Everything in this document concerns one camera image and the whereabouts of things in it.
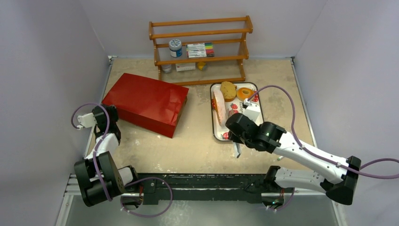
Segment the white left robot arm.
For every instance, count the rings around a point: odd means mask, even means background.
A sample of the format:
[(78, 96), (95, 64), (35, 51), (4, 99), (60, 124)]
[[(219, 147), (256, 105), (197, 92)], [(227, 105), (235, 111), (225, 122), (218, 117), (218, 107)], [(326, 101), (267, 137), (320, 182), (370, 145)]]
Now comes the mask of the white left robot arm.
[(93, 128), (96, 143), (92, 151), (74, 164), (80, 193), (86, 206), (91, 207), (126, 192), (136, 192), (140, 179), (132, 166), (118, 169), (112, 153), (120, 145), (121, 132), (117, 108), (113, 105), (95, 104), (90, 113), (76, 116), (75, 129)]

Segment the orange fake donut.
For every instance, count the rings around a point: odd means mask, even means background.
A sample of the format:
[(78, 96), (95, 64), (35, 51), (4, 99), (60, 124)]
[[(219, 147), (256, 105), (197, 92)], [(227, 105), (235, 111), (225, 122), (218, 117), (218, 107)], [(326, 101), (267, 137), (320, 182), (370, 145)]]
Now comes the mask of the orange fake donut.
[(243, 87), (237, 90), (236, 97), (243, 102), (245, 99), (250, 100), (254, 93), (253, 90)]

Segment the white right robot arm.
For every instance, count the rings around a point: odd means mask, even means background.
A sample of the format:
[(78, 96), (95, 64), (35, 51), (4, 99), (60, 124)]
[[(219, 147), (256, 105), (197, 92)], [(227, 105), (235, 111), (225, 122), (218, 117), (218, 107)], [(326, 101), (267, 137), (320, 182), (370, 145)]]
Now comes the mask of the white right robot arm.
[(275, 192), (281, 188), (303, 188), (318, 191), (329, 199), (343, 204), (353, 203), (361, 160), (328, 154), (314, 146), (300, 143), (292, 133), (272, 123), (256, 125), (247, 116), (236, 113), (226, 122), (229, 139), (260, 152), (284, 156), (309, 168), (289, 170), (269, 167), (264, 178), (265, 188)]

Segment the red paper bag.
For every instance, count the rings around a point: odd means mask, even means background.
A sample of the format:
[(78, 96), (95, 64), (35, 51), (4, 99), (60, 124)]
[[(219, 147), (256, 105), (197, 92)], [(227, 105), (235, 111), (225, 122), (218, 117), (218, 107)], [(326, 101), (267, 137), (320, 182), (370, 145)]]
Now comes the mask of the red paper bag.
[(124, 73), (102, 103), (116, 106), (120, 119), (172, 138), (188, 92), (183, 86)]

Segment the yellow fake bread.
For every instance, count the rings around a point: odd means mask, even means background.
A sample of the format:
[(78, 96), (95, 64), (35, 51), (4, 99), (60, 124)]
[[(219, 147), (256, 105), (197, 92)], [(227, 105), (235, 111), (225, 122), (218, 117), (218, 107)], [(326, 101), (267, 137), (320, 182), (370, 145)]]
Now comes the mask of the yellow fake bread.
[(222, 92), (225, 102), (231, 102), (236, 98), (237, 86), (229, 81), (221, 83), (220, 91)]

